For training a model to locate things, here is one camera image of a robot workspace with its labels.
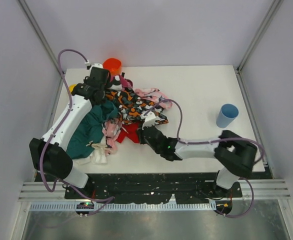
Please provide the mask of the red cloth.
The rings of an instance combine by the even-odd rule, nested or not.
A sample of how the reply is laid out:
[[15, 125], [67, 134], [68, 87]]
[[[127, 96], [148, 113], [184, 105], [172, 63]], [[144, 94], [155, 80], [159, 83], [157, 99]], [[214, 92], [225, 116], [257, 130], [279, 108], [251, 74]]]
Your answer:
[[118, 143], [122, 143], [125, 138], [128, 138], [133, 143], [139, 144], [140, 141], [139, 141], [139, 137], [137, 134], [138, 128], [139, 128], [139, 124], [137, 122], [129, 124], [129, 125], [122, 125], [120, 133], [119, 133], [116, 141]]

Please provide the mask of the orange black camouflage cloth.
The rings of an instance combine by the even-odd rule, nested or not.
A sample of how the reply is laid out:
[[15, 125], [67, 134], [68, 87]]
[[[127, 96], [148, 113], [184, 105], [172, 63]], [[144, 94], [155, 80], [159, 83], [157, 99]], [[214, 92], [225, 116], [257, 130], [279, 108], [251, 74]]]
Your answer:
[[153, 103], [144, 100], [134, 93], [134, 89], [126, 88], [122, 91], [106, 90], [105, 96], [117, 107], [118, 118], [123, 125], [140, 122], [140, 115], [152, 107], [155, 107], [152, 111], [156, 116], [156, 125], [163, 125], [169, 122], [167, 117], [163, 114], [165, 109], [161, 109], [160, 107], [156, 108], [161, 102]]

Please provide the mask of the pink camouflage garment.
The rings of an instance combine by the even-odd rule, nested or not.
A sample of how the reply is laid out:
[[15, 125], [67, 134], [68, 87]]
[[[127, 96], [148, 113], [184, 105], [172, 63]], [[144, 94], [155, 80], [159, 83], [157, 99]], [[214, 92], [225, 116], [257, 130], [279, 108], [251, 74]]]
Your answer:
[[[133, 83], [131, 80], [124, 78], [123, 74], [114, 75], [111, 77], [110, 82], [106, 85], [107, 90], [124, 91], [125, 89], [131, 90]], [[103, 124], [102, 133], [105, 137], [106, 148], [105, 155], [109, 156], [117, 152], [116, 140], [121, 132], [122, 123], [118, 117], [113, 117]]]

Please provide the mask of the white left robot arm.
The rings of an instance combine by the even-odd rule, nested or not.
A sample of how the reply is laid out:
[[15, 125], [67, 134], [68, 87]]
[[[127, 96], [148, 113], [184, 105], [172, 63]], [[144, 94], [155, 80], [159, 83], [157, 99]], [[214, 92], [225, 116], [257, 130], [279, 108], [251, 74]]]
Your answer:
[[29, 144], [33, 166], [42, 174], [51, 175], [69, 185], [83, 189], [89, 176], [78, 170], [67, 147], [83, 118], [93, 106], [101, 104], [105, 98], [105, 88], [111, 74], [102, 64], [95, 63], [89, 68], [89, 75], [78, 83], [69, 97], [60, 117], [40, 139], [33, 138]]

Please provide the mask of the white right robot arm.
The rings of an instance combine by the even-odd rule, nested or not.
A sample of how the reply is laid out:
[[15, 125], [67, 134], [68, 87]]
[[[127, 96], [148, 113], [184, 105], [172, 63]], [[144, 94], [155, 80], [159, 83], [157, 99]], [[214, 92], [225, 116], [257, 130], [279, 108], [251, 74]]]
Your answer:
[[258, 148], [230, 130], [223, 130], [217, 139], [181, 140], [167, 137], [155, 126], [140, 127], [137, 130], [139, 143], [148, 145], [167, 161], [186, 159], [216, 159], [223, 168], [216, 174], [213, 187], [230, 190], [240, 178], [248, 178], [255, 165]]

